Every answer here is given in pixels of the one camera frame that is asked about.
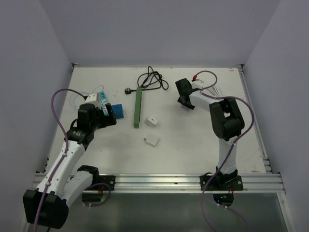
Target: light blue power strip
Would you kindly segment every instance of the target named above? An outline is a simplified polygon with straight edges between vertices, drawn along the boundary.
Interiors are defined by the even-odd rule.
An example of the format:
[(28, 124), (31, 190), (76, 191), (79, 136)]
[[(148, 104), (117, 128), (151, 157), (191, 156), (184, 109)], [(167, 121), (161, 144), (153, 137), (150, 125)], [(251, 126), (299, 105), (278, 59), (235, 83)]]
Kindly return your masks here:
[(106, 109), (106, 104), (109, 103), (108, 100), (107, 100), (107, 97), (104, 93), (104, 91), (101, 91), (98, 93), (98, 97), (100, 99), (100, 103), (101, 103), (101, 106), (102, 106), (102, 110), (103, 110), (103, 113), (105, 116), (108, 115), (108, 112), (107, 112), (107, 109)]

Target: black power cord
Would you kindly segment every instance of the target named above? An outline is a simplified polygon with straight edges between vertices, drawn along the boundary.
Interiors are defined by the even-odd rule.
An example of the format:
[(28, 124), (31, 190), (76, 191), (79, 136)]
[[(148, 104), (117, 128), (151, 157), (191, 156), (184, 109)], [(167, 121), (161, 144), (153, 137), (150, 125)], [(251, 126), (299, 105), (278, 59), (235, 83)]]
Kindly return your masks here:
[[(148, 66), (147, 70), (148, 70), (147, 73), (140, 75), (137, 79), (137, 86), (142, 88), (142, 91), (154, 90), (154, 89), (159, 89), (159, 88), (163, 88), (164, 90), (167, 90), (169, 88), (168, 82), (162, 79), (163, 76), (158, 71), (154, 71), (151, 66)], [(140, 84), (140, 79), (144, 76), (146, 76), (146, 78), (144, 79), (142, 84)], [(152, 86), (156, 83), (159, 83), (160, 86), (154, 87), (154, 88), (148, 88), (149, 86)], [(134, 92), (134, 91), (136, 91), (136, 89), (130, 89), (130, 88), (125, 89), (126, 94), (130, 94), (131, 92)]]

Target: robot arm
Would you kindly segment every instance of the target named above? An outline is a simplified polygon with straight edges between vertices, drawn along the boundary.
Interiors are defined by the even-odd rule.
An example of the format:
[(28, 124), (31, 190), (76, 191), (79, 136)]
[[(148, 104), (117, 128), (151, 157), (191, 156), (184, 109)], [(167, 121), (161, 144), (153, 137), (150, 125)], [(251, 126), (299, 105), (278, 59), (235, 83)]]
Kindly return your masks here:
[[(24, 208), (27, 222), (34, 223), (36, 212), (42, 193), (46, 185), (47, 189), (41, 212), (39, 215), (39, 225), (60, 229), (65, 223), (69, 208), (76, 198), (89, 187), (97, 183), (98, 169), (90, 166), (82, 166), (78, 169), (73, 179), (70, 178), (73, 168), (77, 161), (87, 150), (90, 142), (94, 138), (94, 132), (99, 128), (116, 124), (116, 117), (110, 104), (106, 104), (108, 115), (105, 116), (99, 103), (98, 94), (92, 93), (78, 110), (78, 118), (73, 121), (67, 131), (69, 149), (64, 154), (66, 143), (47, 173), (45, 179), (36, 187), (35, 190), (28, 189), (24, 196)], [(49, 176), (54, 172), (51, 182), (47, 182)]]
[[(180, 95), (178, 98), (180, 104), (189, 109), (200, 107), (210, 112), (213, 131), (219, 138), (219, 162), (216, 168), (220, 167), (233, 141), (241, 134), (245, 126), (236, 101), (207, 98), (200, 93), (199, 88), (193, 89), (187, 79), (177, 81), (176, 87)], [(223, 184), (237, 178), (236, 150), (237, 145), (234, 146), (232, 153), (217, 175), (218, 183)]]

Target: long green bar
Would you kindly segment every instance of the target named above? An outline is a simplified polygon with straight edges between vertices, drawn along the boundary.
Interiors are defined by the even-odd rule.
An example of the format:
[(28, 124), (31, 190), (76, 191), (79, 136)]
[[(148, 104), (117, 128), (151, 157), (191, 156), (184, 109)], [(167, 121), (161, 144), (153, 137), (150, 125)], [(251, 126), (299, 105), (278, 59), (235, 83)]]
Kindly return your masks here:
[(134, 110), (134, 128), (140, 127), (140, 108), (141, 108), (141, 88), (136, 89), (135, 110)]

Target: white tabletop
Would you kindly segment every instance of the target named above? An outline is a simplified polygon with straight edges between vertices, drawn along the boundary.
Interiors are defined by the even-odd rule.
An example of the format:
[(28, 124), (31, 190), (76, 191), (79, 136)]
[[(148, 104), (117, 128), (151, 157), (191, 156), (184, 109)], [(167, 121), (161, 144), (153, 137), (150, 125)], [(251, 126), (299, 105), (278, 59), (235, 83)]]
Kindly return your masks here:
[[(218, 162), (219, 141), (212, 131), (210, 114), (200, 108), (186, 111), (177, 102), (178, 91), (175, 81), (192, 79), (205, 68), (154, 68), (168, 81), (169, 89), (144, 91), (140, 128), (133, 127), (135, 92), (124, 93), (126, 87), (136, 88), (137, 78), (146, 68), (75, 68), (70, 88), (91, 92), (104, 85), (108, 101), (122, 104), (125, 118), (117, 120), (115, 126), (99, 129), (85, 154), (80, 158), (73, 172), (81, 165), (92, 165), (106, 174), (201, 174), (214, 172)], [(207, 68), (217, 74), (218, 86), (224, 96), (245, 99), (245, 93), (238, 70), (235, 68)], [(212, 84), (214, 77), (203, 73), (198, 76), (206, 84)], [(67, 94), (61, 122), (66, 130), (77, 118), (77, 109), (70, 103), (72, 93)], [(83, 99), (76, 98), (81, 104)], [(245, 120), (250, 124), (249, 110), (239, 102)], [(144, 123), (147, 116), (158, 119), (156, 127)], [(144, 137), (153, 133), (160, 137), (156, 147), (147, 145)], [(64, 135), (57, 129), (50, 152), (47, 170), (58, 156)], [(261, 149), (254, 129), (238, 142), (237, 167), (239, 173), (265, 173)]]

